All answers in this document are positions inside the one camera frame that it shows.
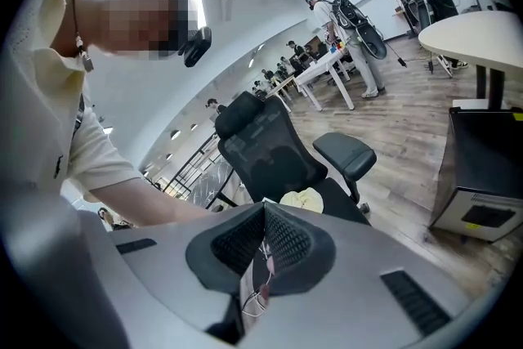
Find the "black marble round table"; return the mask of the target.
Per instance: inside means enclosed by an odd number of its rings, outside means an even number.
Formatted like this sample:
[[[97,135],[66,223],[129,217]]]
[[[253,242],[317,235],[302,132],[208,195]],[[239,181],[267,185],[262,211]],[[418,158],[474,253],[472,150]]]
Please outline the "black marble round table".
[[[234,197],[241,180],[232,166],[219,158],[193,185],[187,201],[212,212],[237,207]]]

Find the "wooden desk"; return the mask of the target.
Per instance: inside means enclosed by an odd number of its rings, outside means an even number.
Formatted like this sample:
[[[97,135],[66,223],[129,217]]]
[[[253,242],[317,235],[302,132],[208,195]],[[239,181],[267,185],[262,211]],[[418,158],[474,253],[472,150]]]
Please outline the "wooden desk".
[[[291,108],[289,107],[288,103],[291,102],[293,99],[292,97],[286,92],[285,88],[289,84],[293,84],[295,82],[295,78],[293,76],[290,76],[286,78],[283,82],[277,84],[273,89],[271,89],[268,93],[266,98],[277,96],[280,101],[283,103],[284,108],[287,110],[288,113],[291,113]]]

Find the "black metal railing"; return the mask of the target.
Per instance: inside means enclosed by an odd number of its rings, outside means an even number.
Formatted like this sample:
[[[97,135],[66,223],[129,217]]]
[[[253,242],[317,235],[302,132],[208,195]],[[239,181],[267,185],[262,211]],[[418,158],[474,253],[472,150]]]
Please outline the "black metal railing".
[[[213,133],[188,157],[174,175],[168,178],[162,192],[175,198],[188,199],[203,175],[221,159],[219,137]]]

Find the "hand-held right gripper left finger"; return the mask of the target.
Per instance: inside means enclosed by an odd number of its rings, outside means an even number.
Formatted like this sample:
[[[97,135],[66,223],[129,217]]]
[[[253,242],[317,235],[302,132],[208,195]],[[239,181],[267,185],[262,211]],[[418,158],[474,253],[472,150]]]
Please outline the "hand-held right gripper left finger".
[[[244,330],[240,280],[265,235],[262,204],[188,223],[108,232],[91,212],[80,226],[109,303],[110,335],[94,349],[266,349]]]

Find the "person's white shirt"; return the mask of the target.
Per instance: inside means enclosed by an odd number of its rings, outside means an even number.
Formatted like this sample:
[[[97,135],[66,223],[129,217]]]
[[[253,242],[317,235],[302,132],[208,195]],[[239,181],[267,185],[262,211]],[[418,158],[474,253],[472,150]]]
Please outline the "person's white shirt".
[[[65,7],[65,0],[24,0],[0,49],[0,170],[47,195],[69,180],[93,202],[93,190],[139,174],[90,107],[77,116],[87,73],[80,58],[51,48]]]

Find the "black mesh office chair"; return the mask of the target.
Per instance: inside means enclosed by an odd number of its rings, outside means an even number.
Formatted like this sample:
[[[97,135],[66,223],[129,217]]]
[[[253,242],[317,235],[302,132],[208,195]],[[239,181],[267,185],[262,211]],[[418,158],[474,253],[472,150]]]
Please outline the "black mesh office chair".
[[[253,202],[279,202],[289,192],[312,189],[332,217],[367,224],[357,181],[376,163],[373,149],[353,136],[328,132],[318,137],[316,160],[302,144],[288,111],[276,97],[261,100],[241,93],[218,115],[218,149],[244,183]]]

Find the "yellow clothes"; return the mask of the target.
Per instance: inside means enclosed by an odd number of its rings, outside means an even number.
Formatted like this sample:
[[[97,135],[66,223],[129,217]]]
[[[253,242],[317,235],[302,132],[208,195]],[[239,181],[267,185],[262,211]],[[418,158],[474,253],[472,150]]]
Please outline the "yellow clothes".
[[[324,211],[324,201],[321,194],[310,187],[300,192],[289,191],[279,202],[282,205],[302,208],[314,213],[322,213]]]

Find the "grey clip microphone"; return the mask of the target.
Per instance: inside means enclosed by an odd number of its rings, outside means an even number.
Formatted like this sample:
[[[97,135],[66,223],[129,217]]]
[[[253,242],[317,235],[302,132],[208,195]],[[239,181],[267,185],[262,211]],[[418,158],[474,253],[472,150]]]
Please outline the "grey clip microphone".
[[[90,73],[94,70],[94,65],[92,63],[92,59],[89,56],[87,50],[84,48],[83,45],[83,39],[81,38],[80,34],[76,34],[76,46],[78,49],[78,55],[80,56],[80,59],[83,64],[83,68],[87,73]]]

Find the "beige round table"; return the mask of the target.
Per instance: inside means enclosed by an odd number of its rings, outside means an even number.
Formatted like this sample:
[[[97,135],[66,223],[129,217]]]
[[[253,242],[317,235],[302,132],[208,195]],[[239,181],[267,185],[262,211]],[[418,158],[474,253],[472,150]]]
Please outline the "beige round table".
[[[523,80],[523,23],[506,11],[477,11],[428,26],[418,35],[433,53],[489,71],[490,110],[500,110],[507,76]]]

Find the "white rectangular table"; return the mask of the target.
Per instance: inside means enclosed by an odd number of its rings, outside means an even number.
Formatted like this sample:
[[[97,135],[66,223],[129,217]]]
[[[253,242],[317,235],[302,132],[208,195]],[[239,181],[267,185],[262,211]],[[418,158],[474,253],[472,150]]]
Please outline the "white rectangular table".
[[[348,109],[355,109],[353,101],[347,89],[345,88],[343,81],[340,79],[338,75],[338,72],[341,71],[344,79],[347,82],[351,80],[351,77],[348,74],[348,70],[344,67],[343,63],[341,62],[342,56],[343,54],[340,50],[336,50],[335,52],[328,52],[323,57],[321,57],[315,64],[311,65],[306,71],[304,71],[297,78],[295,78],[297,86],[306,93],[306,97],[310,100],[312,105],[318,111],[322,111],[323,108],[317,101],[312,90],[308,87],[308,84],[315,77],[318,77],[325,72],[328,72],[331,75],[333,81],[335,82],[335,85],[342,94],[342,97],[346,102]]]

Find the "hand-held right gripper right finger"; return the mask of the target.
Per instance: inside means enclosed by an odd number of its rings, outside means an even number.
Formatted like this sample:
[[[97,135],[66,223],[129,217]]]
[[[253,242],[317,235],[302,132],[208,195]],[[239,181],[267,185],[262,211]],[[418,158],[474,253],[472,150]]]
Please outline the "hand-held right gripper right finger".
[[[269,306],[244,349],[452,349],[467,295],[380,230],[265,204]]]

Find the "person's left forearm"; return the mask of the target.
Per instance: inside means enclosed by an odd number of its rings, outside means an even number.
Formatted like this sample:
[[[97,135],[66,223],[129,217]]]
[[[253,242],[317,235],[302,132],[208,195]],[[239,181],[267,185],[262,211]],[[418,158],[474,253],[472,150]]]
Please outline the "person's left forearm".
[[[139,178],[90,190],[90,194],[134,226],[182,223],[212,215],[207,209],[166,195]]]

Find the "long ceiling light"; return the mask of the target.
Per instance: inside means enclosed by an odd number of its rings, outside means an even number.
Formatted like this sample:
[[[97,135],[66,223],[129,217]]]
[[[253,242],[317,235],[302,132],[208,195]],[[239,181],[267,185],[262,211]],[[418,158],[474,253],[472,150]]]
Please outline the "long ceiling light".
[[[189,29],[201,29],[206,24],[203,0],[189,0]]]

